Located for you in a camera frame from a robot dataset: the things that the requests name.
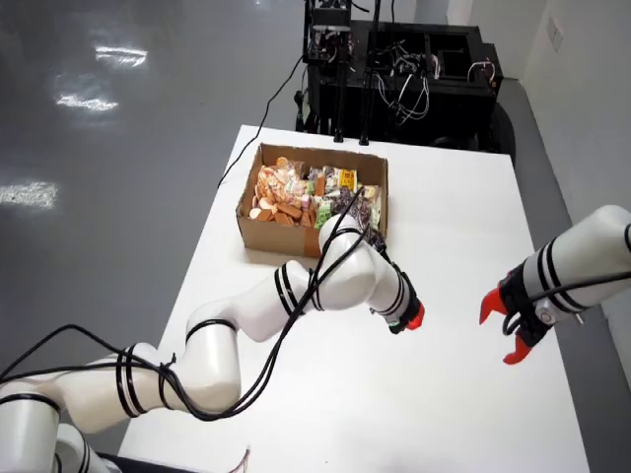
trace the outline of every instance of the black cable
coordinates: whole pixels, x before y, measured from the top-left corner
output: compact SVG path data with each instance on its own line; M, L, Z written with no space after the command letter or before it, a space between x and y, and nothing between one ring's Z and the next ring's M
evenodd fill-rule
M294 323L296 322L300 314L302 313L307 303L309 302L311 296L317 290L319 285L326 279L326 277L328 277L328 275L333 270L335 270L342 262L345 261L345 259L348 256L350 256L350 254L357 248L357 246L361 243L364 236L366 235L369 229L369 226L366 226L363 233L357 238L357 240L326 269L326 271L322 274L320 278L316 276L317 273L319 272L319 269L321 268L322 262L324 260L324 257L326 256L326 253L328 251L328 248L330 247L331 242L339 235L343 235L346 233L344 230L340 232L338 231L339 225L341 224L346 214L348 214L352 205L355 203L355 201L357 200L358 196L361 193L363 193L363 187L360 188L356 192L351 202L349 202L347 207L340 214L338 221L335 223L335 226L333 227L331 235L329 236L329 238L327 239L327 241L325 242L322 248L322 255L318 261L318 264L316 266L316 271L314 273L314 276L312 277L310 285L308 286L307 290L301 297L300 301L298 302L296 307L294 307L294 310L288 317L287 323L285 324L285 327L283 328L278 340L274 344L274 347L272 348L269 356L267 357L265 365L263 369L261 370L261 373L258 376L258 379L254 382L252 387L240 400L238 400L233 406L226 409L224 412L221 412L219 414L211 414L199 409L194 404L192 399L186 394L185 390L181 386L181 383L177 375L173 371L171 371L171 369L168 366L165 366L165 365L155 366L136 355L129 354L124 350L120 350L120 349L117 349L116 347L113 347L108 342L101 339L97 335L93 334L89 330L79 325L74 325L74 324L68 324L68 325L64 325L63 327L59 327L58 329L54 330L50 334L46 335L44 338L42 338L39 342L37 342L31 348L29 348L20 358L18 358L15 362L13 362L2 373L0 373L0 383L6 383L12 380L21 379L21 378L30 377L30 376L36 376L39 374L48 374L48 373L55 373L55 372L83 372L83 371L93 371L93 370L100 370L100 369L105 369L105 368L117 368L117 367L124 367L127 369L137 368L137 369L150 370L157 373L161 382L162 382L162 379L165 380L170 385L175 395L180 399L182 404L184 404L188 412L193 417L199 420L211 422L211 421L215 421L219 419L230 418L230 417L240 414L242 411L244 411L249 406L251 406L253 402L255 402L256 399L264 391L265 387L267 386L267 383L269 382L269 379L271 378L282 342L287 336L287 334L289 333L289 331L291 330L291 328L293 327ZM25 358L30 356L34 351L39 349L41 346L43 346L45 343L47 343L49 340L51 340L58 334L64 331L69 331L69 330L78 331L86 335L87 337L91 338L93 341L97 342L98 344L102 345L106 349L110 350L113 354L122 356L121 362L99 363L99 364L86 365L86 366L57 367L54 369L38 370L38 371L33 371L33 372L25 372L25 373L13 375L13 376L7 376L7 374L12 369L14 369Z
M359 5L357 5L355 2L351 2L351 4L358 10L361 10L364 13L371 13L371 11L368 8L364 8L364 7L360 7Z
M609 274L606 276L596 276L593 278L584 279L583 281L579 281L576 283L565 284L562 286L558 286L556 288L549 289L547 291L542 291L538 294L535 294L531 298L528 299L530 304L535 304L537 301L541 299L549 298L550 296L554 296L555 294L559 294L566 291L572 291L574 289L581 288L589 288L591 286L597 286L599 284L613 283L615 281L623 281L625 279L631 279L631 271L625 271L623 273L615 273ZM502 322L502 332L504 335L511 335L522 323L522 317L519 315L516 320L511 323L511 320L517 316L516 313L511 315L507 315L504 317L504 321Z
M307 64L305 66L305 70L303 71L303 78L300 81L300 92L303 94L303 96L305 95L305 92L307 91L305 89L305 74L307 74L307 69L309 68L309 64Z
M228 172L230 172L230 169L232 169L233 166L241 159L241 156L244 155L244 152L247 149L247 147L249 145L251 145L256 140L256 138L258 138L258 135L260 134L260 130L263 128L263 124L265 124L265 119L267 118L267 113L269 113L269 106L271 105L272 101L274 99L276 99L278 97L278 95L282 92L282 90L285 88L287 83L292 79L292 77L294 77L294 73L296 72L296 69L298 69L298 65L301 63L302 60L303 60L303 56L301 54L301 56L298 59L298 61L296 61L296 65L292 69L292 72L289 75L289 77L285 80L285 82L283 82L283 84L280 86L280 88L276 91L276 94L274 94L272 96L272 98L269 101L267 101L267 106L265 107L265 114L263 115L263 119L260 120L260 125L258 125L258 130L256 130L256 135L245 144L244 148L241 150L241 152L239 153L237 158L228 166L228 168L226 169L226 172L224 172L224 175L222 175L221 179L219 179L219 183L217 184L217 188L219 188L219 186L222 184L222 182L224 181L224 179L228 175Z
M606 276L595 276L593 278L587 278L587 279L584 279L583 281L578 281L576 283L558 286L556 288L549 289L547 291L543 291L541 293L535 294L529 299L529 301L531 303L536 303L537 301L541 299L549 298L550 296L554 296L555 294L558 294L561 292L572 291L574 289L588 288L590 286L597 286L599 284L613 283L615 281L623 281L625 279L631 279L631 271L609 274Z

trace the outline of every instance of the white wall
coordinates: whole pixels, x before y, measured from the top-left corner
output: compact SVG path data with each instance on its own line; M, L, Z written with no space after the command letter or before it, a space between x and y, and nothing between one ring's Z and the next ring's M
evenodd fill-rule
M548 17L564 38L550 43ZM524 85L570 217L631 210L631 2L550 0ZM631 384L631 292L602 305Z
M468 25L473 0L451 0L447 7L447 21L450 25Z
M451 0L450 25L479 26L495 44L505 77L521 79L546 0Z
M364 13L356 8L353 9L353 20L372 20L375 12L374 0L353 0L360 7L370 10L370 14ZM382 22L391 22L392 14L390 12L391 0L382 0L379 18ZM414 13L416 12L416 0L395 0L394 2L394 19L397 23L414 23Z

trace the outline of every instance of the snack package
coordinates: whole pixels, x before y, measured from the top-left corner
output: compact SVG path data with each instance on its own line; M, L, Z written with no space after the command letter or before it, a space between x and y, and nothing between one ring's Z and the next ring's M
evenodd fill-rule
M314 227L317 229L321 229L322 225L326 223L328 219L331 218L331 201L322 199L317 207L317 217L315 220Z
M378 185L364 185L364 198L372 205L380 197L381 190Z
M311 168L309 169L309 190L311 195L322 197L324 195L325 179L322 169Z
M382 219L382 193L378 185L364 186L364 199L371 208L371 228L375 231L379 229L379 222Z
M302 209L303 212L306 212L309 210L309 206L312 203L312 197L309 194L303 194L303 196L300 198L300 208Z
M331 215L341 214L353 199L353 195L354 194L346 187L327 194L326 199L331 200ZM377 199L372 203L369 199L361 197L355 202L355 205L353 205L349 213L355 218L361 230L370 226L373 230L377 231L381 219L381 209L381 195L378 195Z
M303 212L302 217L300 218L300 225L301 227L307 227L310 228L312 227L312 219L309 216L309 212Z
M302 180L304 163L278 158L276 166L263 166L254 189L256 196L270 204L287 203L300 208L301 197L308 193L309 183Z
M324 193L328 194L341 187L345 187L351 192L357 192L357 172L349 169L339 169L331 166L322 168L326 179Z
M312 227L316 226L317 222L317 207L316 202L312 199L309 204L309 221L311 222Z

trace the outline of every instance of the wall outlet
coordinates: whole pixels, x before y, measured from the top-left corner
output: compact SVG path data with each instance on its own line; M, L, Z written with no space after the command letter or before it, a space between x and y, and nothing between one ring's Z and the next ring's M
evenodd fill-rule
M556 18L548 18L547 30L550 42L552 42L552 47L554 47L555 51L558 51L561 47L561 42L563 41L563 32L561 32Z

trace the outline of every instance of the white table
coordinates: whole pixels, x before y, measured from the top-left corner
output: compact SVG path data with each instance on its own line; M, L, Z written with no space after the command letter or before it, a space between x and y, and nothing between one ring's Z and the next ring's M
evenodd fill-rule
M255 130L242 127L231 161ZM130 423L119 454L218 473L248 445L254 473L589 471L554 332L508 367L513 340L502 335L501 316L478 325L482 297L533 250L509 157L367 148L272 129L259 141L389 160L388 253L426 307L423 326L390 335L365 306L309 314L248 411L205 424L157 410ZM199 305L242 292L289 259L244 249L237 227L257 144L217 192L160 344L165 354L183 352L186 320ZM246 390L272 341L240 333L239 343Z

